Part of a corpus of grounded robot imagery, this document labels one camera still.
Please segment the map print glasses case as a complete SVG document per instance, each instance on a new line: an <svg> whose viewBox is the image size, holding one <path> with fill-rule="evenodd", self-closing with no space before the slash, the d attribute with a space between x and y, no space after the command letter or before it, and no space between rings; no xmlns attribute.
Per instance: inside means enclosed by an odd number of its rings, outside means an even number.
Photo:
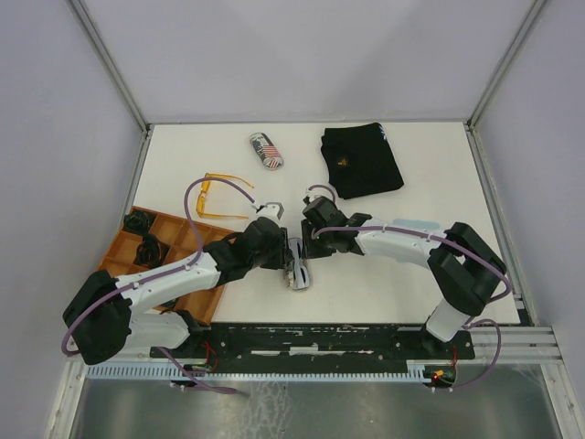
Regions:
<svg viewBox="0 0 585 439"><path fill-rule="evenodd" d="M303 240L290 238L285 256L283 279L286 286L295 292L307 290L312 285L312 280L305 257Z"/></svg>

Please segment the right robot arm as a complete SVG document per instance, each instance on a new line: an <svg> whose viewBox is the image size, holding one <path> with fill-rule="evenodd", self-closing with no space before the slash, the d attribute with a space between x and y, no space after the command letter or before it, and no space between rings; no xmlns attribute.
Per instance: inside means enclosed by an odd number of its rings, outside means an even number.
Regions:
<svg viewBox="0 0 585 439"><path fill-rule="evenodd" d="M447 230L424 223L392 224L369 214L346 216L324 196L304 198L303 241L309 258L352 253L384 256L428 269L442 294L420 333L420 349L439 358L461 329L512 291L506 266L468 224Z"/></svg>

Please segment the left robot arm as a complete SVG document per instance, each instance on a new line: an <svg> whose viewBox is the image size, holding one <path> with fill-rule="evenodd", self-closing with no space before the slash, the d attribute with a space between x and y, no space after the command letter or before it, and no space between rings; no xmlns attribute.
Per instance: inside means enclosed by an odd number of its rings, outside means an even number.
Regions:
<svg viewBox="0 0 585 439"><path fill-rule="evenodd" d="M280 270L286 251L286 229L259 217L243 232L212 241L178 262L119 277L105 270L92 273L63 313L64 339L77 347L63 345L62 351L81 356L88 365L132 348L173 348L181 356L194 356L202 346L195 319L178 312L155 315L152 308L239 281L256 268Z"/></svg>

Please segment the white frame sunglasses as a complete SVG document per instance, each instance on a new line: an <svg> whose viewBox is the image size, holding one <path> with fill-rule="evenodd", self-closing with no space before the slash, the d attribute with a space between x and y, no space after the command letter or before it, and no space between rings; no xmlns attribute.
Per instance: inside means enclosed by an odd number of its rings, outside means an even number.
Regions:
<svg viewBox="0 0 585 439"><path fill-rule="evenodd" d="M311 286L311 278L305 258L303 240L301 238L290 238L289 249L292 253L292 265L289 271L291 288L294 291L304 291Z"/></svg>

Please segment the flag print glasses case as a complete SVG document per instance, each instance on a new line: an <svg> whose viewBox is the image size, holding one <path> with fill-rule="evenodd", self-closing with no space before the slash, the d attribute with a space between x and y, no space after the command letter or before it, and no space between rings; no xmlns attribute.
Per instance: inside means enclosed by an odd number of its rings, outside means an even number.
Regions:
<svg viewBox="0 0 585 439"><path fill-rule="evenodd" d="M261 132L254 133L250 136L249 140L250 145L265 168L277 170L283 167L284 160L282 155L267 134Z"/></svg>

